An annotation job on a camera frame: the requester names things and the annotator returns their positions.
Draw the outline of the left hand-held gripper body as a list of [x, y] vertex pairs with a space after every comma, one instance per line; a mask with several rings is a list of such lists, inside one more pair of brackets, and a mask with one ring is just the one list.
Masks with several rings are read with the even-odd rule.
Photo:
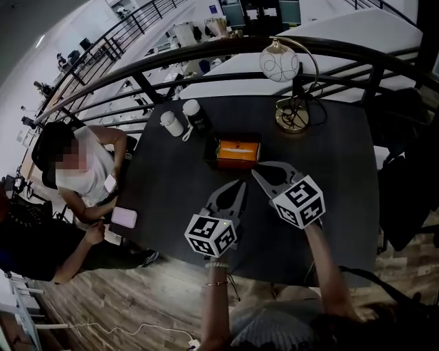
[[218, 209], [206, 205], [192, 216], [185, 239], [196, 253], [221, 257], [228, 249], [236, 250], [241, 240], [240, 219], [244, 209]]

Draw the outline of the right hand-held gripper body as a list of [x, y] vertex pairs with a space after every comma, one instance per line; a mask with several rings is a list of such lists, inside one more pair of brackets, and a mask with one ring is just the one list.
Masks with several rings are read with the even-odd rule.
[[323, 193], [309, 175], [275, 197], [272, 203], [282, 220], [300, 229], [326, 212]]

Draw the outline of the orange tissue pack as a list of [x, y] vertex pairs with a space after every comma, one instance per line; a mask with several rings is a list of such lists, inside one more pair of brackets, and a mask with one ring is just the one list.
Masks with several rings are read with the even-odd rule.
[[216, 151], [220, 169], [252, 169], [259, 161], [260, 142], [221, 140]]

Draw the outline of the person's right forearm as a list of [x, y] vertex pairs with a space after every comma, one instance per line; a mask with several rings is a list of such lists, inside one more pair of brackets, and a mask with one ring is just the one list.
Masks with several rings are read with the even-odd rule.
[[333, 260], [322, 229], [316, 224], [305, 228], [320, 286], [324, 312], [360, 321], [351, 301], [351, 293], [338, 265]]

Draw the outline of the person's left forearm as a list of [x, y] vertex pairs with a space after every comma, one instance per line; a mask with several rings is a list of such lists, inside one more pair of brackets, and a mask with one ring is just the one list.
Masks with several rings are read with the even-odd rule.
[[[208, 263], [206, 283], [227, 281], [226, 255], [212, 258]], [[225, 350], [230, 342], [228, 285], [204, 286], [201, 319], [201, 342], [198, 351]]]

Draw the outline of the black bottle with white lid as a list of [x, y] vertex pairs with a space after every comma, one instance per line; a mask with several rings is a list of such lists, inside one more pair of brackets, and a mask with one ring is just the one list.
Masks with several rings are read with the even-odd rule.
[[195, 99], [187, 100], [183, 104], [182, 111], [197, 135], [206, 136], [211, 131], [211, 120]]

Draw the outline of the brass desk lamp globe shade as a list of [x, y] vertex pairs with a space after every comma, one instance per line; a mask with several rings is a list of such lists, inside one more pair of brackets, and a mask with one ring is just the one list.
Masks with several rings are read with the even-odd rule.
[[301, 61], [294, 47], [302, 49], [311, 59], [315, 73], [308, 89], [298, 89], [290, 97], [275, 103], [277, 125], [288, 134], [299, 134], [310, 126], [308, 101], [311, 90], [318, 85], [320, 70], [317, 60], [304, 45], [284, 36], [271, 37], [272, 43], [259, 56], [259, 66], [263, 74], [276, 83], [292, 83], [300, 72]]

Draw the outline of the person's striped grey trousers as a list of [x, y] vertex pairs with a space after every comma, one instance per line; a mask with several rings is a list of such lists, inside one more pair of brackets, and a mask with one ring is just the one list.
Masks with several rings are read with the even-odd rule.
[[237, 351], [316, 351], [312, 322], [322, 314], [319, 299], [268, 302], [230, 317], [230, 345]]

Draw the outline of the black metal railing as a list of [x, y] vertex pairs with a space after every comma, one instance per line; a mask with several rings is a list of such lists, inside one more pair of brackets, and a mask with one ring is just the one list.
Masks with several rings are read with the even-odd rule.
[[[314, 60], [316, 56], [350, 60], [350, 64], [329, 70], [326, 73], [321, 73], [319, 71], [315, 71], [314, 73], [299, 73], [297, 75], [299, 80], [298, 84], [300, 86], [309, 87], [308, 91], [299, 93], [299, 97], [302, 99], [313, 99], [314, 93], [318, 93], [319, 97], [324, 97], [322, 90], [332, 85], [336, 85], [337, 89], [329, 91], [330, 95], [351, 88], [358, 88], [367, 95], [377, 93], [386, 94], [389, 90], [381, 85], [381, 81], [397, 76], [406, 77], [407, 79], [415, 81], [418, 85], [425, 86], [439, 94], [439, 76], [420, 70], [414, 64], [416, 59], [408, 58], [408, 55], [413, 56], [420, 53], [421, 49], [419, 47], [401, 49], [391, 53], [383, 53], [360, 45], [323, 38], [305, 36], [251, 36], [245, 38], [223, 39], [184, 47], [160, 53], [156, 56], [129, 64], [128, 66], [117, 69], [116, 71], [86, 85], [82, 90], [70, 95], [52, 108], [41, 110], [40, 114], [33, 121], [33, 125], [43, 127], [49, 119], [52, 119], [53, 121], [61, 121], [65, 118], [76, 119], [77, 115], [83, 111], [134, 95], [147, 95], [152, 102], [150, 104], [105, 112], [100, 114], [99, 117], [104, 118], [110, 115], [152, 109], [156, 104], [160, 104], [165, 100], [165, 97], [159, 94], [159, 90], [165, 88], [231, 80], [264, 80], [267, 76], [262, 72], [240, 71], [237, 73], [203, 75], [152, 85], [149, 83], [144, 73], [166, 65], [170, 66], [191, 60], [225, 56], [226, 54], [260, 54], [275, 40], [292, 48], [297, 53], [305, 53], [309, 55], [312, 60]], [[126, 79], [133, 79], [135, 77], [138, 77], [141, 80], [138, 83], [138, 89], [108, 97], [87, 106], [82, 105], [78, 109], [73, 109], [73, 104], [76, 101], [84, 101], [88, 95], [95, 91], [113, 83], [122, 82]]]

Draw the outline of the white metal rack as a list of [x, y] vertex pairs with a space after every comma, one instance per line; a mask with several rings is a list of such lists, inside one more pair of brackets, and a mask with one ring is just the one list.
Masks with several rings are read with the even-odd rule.
[[25, 298], [33, 298], [34, 296], [32, 294], [42, 295], [44, 291], [41, 289], [29, 288], [25, 284], [26, 280], [24, 278], [11, 274], [10, 272], [4, 273], [4, 276], [5, 280], [7, 281], [7, 285], [9, 286], [12, 303], [5, 304], [0, 301], [0, 312], [9, 313], [15, 316], [15, 318], [19, 321], [24, 333], [31, 339], [33, 344], [32, 350], [43, 351], [38, 332], [41, 330], [68, 329], [69, 325], [66, 323], [37, 324], [34, 319], [38, 316], [29, 311]]

